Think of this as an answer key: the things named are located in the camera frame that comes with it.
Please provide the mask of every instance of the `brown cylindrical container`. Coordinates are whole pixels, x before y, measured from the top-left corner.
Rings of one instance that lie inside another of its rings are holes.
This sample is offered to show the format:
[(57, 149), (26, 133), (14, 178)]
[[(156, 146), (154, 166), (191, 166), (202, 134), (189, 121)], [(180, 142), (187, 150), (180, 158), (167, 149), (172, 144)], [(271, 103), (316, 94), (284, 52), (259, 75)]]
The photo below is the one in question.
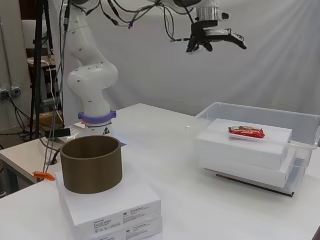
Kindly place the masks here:
[(65, 187), (89, 194), (106, 191), (122, 179), (120, 142), (107, 136), (74, 139), (61, 148)]

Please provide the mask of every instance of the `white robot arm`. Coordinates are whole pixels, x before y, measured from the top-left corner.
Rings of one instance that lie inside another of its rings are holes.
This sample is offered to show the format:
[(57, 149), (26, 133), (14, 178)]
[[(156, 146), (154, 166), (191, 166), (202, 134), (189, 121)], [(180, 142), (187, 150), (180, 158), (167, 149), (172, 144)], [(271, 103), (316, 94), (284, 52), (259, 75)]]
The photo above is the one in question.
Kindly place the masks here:
[[(101, 0), (67, 2), (64, 29), (68, 47), (82, 65), (69, 74), (68, 84), (83, 103), (84, 111), (79, 113), (79, 118), (86, 124), (83, 135), (107, 134), (108, 125), (115, 117), (115, 113), (110, 111), (110, 105), (104, 97), (104, 89), (117, 81), (118, 71), (98, 50), (86, 21), (86, 11), (101, 6)], [(152, 0), (152, 2), (151, 6), (166, 6), (177, 13), (189, 16), (192, 24), (187, 52), (196, 51), (201, 45), (212, 51), (210, 42), (216, 41), (232, 42), (246, 49), (244, 39), (239, 34), (233, 33), (230, 29), (214, 29), (219, 21), (229, 18), (229, 14), (219, 10), (219, 0)], [(197, 10), (195, 21), (189, 13), (192, 7)]]

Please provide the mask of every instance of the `desk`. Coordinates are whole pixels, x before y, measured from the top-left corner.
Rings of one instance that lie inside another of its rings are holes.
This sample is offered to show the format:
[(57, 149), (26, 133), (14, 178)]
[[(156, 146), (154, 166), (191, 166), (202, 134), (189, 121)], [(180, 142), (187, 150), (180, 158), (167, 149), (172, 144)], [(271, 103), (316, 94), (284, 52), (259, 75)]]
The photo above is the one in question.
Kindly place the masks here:
[[(28, 66), (33, 68), (34, 67), (34, 58), (30, 57), (27, 59)], [(56, 66), (56, 60), (54, 55), (51, 56), (41, 56), (41, 67), (42, 68), (47, 68), (48, 66), (54, 68)]]
[[(118, 112), (115, 135), (124, 161), (162, 199), (164, 233), (151, 240), (312, 239), (320, 225), (320, 157), (316, 150), (293, 198), (214, 176), (197, 167), (184, 125), (191, 116), (143, 104)], [(0, 200), (6, 240), (70, 240), (54, 182)]]
[[(62, 144), (54, 143), (53, 147), (58, 149)], [(2, 160), (6, 181), (7, 193), (13, 193), (18, 190), (16, 176), (19, 176), (29, 184), (36, 183), (33, 177), (34, 171), (42, 171), (45, 156), (45, 147), (39, 140), (33, 140), (11, 148), (0, 151), (0, 160)], [(61, 169), (60, 161), (58, 164), (50, 166), (49, 173), (54, 174)]]

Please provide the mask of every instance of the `stacked white boxes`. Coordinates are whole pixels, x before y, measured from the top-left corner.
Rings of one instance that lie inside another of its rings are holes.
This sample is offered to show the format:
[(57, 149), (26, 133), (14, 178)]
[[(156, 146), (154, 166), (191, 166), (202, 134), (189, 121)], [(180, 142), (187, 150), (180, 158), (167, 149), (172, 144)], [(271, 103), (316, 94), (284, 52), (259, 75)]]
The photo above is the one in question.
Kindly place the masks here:
[[(261, 128), (268, 141), (234, 138), (228, 133), (233, 126)], [(295, 149), (285, 145), (291, 133), (285, 128), (216, 119), (196, 137), (195, 149), (202, 168), (284, 187), (295, 159)]]
[(161, 201), (134, 172), (97, 194), (67, 190), (56, 173), (61, 207), (76, 240), (141, 240), (162, 232)]

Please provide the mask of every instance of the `black tripod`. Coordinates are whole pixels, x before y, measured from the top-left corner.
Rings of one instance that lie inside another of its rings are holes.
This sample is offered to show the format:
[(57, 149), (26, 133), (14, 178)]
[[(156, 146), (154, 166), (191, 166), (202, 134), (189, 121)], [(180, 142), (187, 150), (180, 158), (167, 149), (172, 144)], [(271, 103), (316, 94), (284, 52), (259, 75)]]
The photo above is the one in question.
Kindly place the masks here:
[(7, 194), (6, 194), (6, 192), (4, 191), (3, 186), (2, 186), (2, 183), (1, 183), (1, 181), (0, 181), (0, 199), (3, 198), (3, 197), (5, 197), (6, 195), (7, 195)]
[(30, 116), (30, 140), (33, 136), (33, 115), (36, 116), (35, 139), (40, 136), (40, 105), (41, 105), (41, 52), (42, 52), (42, 15), (45, 14), (47, 25), (47, 38), (51, 54), (53, 53), (52, 34), (49, 18), (48, 0), (37, 0), (36, 32), (34, 47), (34, 77), (32, 79), (31, 116)]

